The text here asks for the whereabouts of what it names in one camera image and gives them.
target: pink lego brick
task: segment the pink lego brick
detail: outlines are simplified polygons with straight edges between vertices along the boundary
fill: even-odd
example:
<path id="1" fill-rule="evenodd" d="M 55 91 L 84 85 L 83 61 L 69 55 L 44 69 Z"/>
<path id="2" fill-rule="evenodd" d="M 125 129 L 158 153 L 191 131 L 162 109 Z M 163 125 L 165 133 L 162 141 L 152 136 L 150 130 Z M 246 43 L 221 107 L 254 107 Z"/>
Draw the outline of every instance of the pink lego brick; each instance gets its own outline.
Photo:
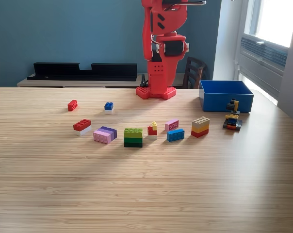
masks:
<path id="1" fill-rule="evenodd" d="M 171 130 L 175 130 L 179 127 L 179 120 L 178 119 L 173 119 L 169 122 L 165 123 L 165 131 L 171 131 Z"/>
<path id="2" fill-rule="evenodd" d="M 112 141 L 111 134 L 96 130 L 94 132 L 94 141 L 109 144 Z"/>

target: yellow lego brick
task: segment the yellow lego brick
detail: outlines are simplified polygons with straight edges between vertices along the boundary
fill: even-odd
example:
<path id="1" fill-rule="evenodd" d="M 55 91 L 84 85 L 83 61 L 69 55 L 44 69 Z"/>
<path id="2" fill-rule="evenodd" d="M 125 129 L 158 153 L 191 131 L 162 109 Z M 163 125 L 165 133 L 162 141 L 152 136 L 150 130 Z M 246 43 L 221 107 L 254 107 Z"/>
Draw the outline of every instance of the yellow lego brick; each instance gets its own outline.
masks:
<path id="1" fill-rule="evenodd" d="M 234 104 L 235 104 L 234 111 L 237 112 L 238 111 L 239 101 L 235 100 Z"/>
<path id="2" fill-rule="evenodd" d="M 226 115 L 225 116 L 225 119 L 229 119 L 229 118 L 238 119 L 239 118 L 239 115 L 230 114 L 230 115 Z"/>
<path id="3" fill-rule="evenodd" d="M 192 126 L 197 128 L 197 129 L 200 129 L 206 125 L 209 125 L 210 124 L 210 119 L 209 118 L 205 118 L 204 116 L 197 119 L 197 120 L 193 120 L 192 121 Z"/>
<path id="4" fill-rule="evenodd" d="M 201 133 L 201 132 L 208 130 L 208 129 L 209 129 L 209 125 L 201 127 L 199 129 L 192 126 L 192 131 L 194 131 L 195 133 Z"/>
<path id="5" fill-rule="evenodd" d="M 155 121 L 152 122 L 152 128 L 154 131 L 157 131 L 157 123 Z"/>

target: red robot arm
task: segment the red robot arm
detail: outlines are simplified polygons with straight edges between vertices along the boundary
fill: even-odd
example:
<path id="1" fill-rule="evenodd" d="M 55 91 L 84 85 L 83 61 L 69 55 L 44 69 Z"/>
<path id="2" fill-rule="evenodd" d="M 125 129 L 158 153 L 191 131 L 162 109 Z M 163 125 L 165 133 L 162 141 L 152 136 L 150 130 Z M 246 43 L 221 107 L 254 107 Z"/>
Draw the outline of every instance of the red robot arm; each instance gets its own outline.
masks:
<path id="1" fill-rule="evenodd" d="M 143 99 L 169 99 L 176 95 L 171 87 L 178 62 L 189 51 L 186 37 L 178 35 L 179 29 L 187 19 L 188 5 L 204 5 L 206 1 L 188 0 L 142 0 L 145 8 L 143 27 L 143 52 L 147 60 L 149 87 L 138 87 L 136 94 Z"/>

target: blue plastic bin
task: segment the blue plastic bin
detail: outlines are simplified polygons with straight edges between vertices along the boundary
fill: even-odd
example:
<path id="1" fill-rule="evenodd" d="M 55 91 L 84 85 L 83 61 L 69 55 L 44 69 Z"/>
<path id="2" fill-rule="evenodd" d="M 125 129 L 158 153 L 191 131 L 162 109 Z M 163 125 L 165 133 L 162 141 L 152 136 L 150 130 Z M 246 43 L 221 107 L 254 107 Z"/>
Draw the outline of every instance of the blue plastic bin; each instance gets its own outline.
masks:
<path id="1" fill-rule="evenodd" d="M 254 94 L 242 81 L 201 80 L 199 99 L 203 111 L 229 112 L 226 110 L 231 99 L 239 101 L 238 111 L 251 112 Z"/>

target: green lego brick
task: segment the green lego brick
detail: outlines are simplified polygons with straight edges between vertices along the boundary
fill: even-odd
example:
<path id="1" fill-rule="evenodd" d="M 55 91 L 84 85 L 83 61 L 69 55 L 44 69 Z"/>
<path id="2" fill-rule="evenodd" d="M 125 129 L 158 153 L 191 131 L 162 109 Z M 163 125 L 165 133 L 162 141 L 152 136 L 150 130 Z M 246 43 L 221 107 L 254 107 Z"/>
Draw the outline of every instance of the green lego brick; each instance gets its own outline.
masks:
<path id="1" fill-rule="evenodd" d="M 133 137 L 125 137 L 124 142 L 129 142 L 129 143 L 143 143 L 143 138 L 138 137 L 138 138 L 133 138 Z"/>
<path id="2" fill-rule="evenodd" d="M 142 148 L 143 147 L 143 143 L 125 142 L 124 143 L 124 147 L 138 147 L 138 148 Z"/>
<path id="3" fill-rule="evenodd" d="M 143 138 L 142 129 L 125 129 L 124 130 L 124 138 Z"/>

